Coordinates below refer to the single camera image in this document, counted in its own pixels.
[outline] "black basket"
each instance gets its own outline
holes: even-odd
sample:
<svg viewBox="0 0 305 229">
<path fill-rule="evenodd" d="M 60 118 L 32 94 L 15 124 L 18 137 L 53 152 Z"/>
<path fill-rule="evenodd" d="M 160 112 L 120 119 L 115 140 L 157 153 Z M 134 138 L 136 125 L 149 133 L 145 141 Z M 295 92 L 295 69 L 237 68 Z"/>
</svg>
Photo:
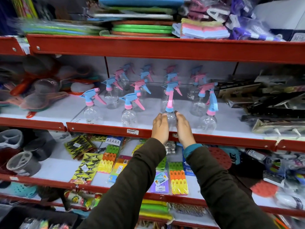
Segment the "black basket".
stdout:
<svg viewBox="0 0 305 229">
<path fill-rule="evenodd" d="M 78 217 L 74 213 L 15 206 L 0 222 L 0 229 L 18 229 L 26 218 L 45 219 L 49 221 L 49 225 L 66 223 L 75 228 Z"/>
</svg>

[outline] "person's left hand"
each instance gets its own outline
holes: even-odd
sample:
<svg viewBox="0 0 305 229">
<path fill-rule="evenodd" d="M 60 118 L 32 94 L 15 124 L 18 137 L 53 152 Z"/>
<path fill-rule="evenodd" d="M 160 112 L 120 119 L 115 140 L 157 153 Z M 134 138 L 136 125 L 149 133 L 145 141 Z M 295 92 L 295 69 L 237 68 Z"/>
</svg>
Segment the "person's left hand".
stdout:
<svg viewBox="0 0 305 229">
<path fill-rule="evenodd" d="M 156 138 L 162 144 L 168 141 L 169 127 L 167 114 L 159 113 L 152 123 L 152 138 Z"/>
</svg>

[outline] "sleeve cuff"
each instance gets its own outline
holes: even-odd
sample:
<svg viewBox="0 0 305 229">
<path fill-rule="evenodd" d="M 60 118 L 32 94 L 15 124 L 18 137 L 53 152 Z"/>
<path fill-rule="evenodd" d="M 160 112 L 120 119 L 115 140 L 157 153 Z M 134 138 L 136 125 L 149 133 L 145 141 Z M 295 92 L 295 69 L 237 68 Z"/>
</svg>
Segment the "sleeve cuff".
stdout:
<svg viewBox="0 0 305 229">
<path fill-rule="evenodd" d="M 199 147 L 201 147 L 201 146 L 202 146 L 202 144 L 192 144 L 192 145 L 187 146 L 187 147 L 185 148 L 185 150 L 183 150 L 183 155 L 184 155 L 184 157 L 187 158 L 189 155 L 191 155 L 191 153 L 192 153 L 195 149 L 197 149 L 197 148 L 199 148 Z"/>
</svg>

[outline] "dark brown sleeve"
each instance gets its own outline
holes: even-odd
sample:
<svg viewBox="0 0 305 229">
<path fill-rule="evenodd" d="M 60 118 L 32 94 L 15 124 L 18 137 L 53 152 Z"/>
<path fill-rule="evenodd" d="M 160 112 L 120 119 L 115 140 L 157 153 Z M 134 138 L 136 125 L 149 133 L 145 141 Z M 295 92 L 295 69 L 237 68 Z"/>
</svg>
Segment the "dark brown sleeve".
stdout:
<svg viewBox="0 0 305 229">
<path fill-rule="evenodd" d="M 115 184 L 77 229 L 133 229 L 144 194 L 153 183 L 156 167 L 165 155 L 162 143 L 149 138 L 134 152 Z"/>
<path fill-rule="evenodd" d="M 186 162 L 196 175 L 201 195 L 221 229 L 277 229 L 205 147 L 195 149 Z"/>
</svg>

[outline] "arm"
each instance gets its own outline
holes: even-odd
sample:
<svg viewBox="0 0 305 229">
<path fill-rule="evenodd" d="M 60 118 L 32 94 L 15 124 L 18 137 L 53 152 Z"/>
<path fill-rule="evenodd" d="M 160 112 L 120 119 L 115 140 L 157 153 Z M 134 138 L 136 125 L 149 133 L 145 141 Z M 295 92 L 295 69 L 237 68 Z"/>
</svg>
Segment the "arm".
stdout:
<svg viewBox="0 0 305 229">
<path fill-rule="evenodd" d="M 183 155 L 197 177 L 201 195 L 222 229 L 276 229 L 277 227 L 238 186 L 210 152 L 196 144 L 189 122 L 176 112 Z"/>
<path fill-rule="evenodd" d="M 142 199 L 154 181 L 157 165 L 166 155 L 163 143 L 168 140 L 167 117 L 166 122 L 161 114 L 158 117 L 154 120 L 152 138 L 134 152 L 115 184 L 77 229 L 135 227 Z"/>
</svg>

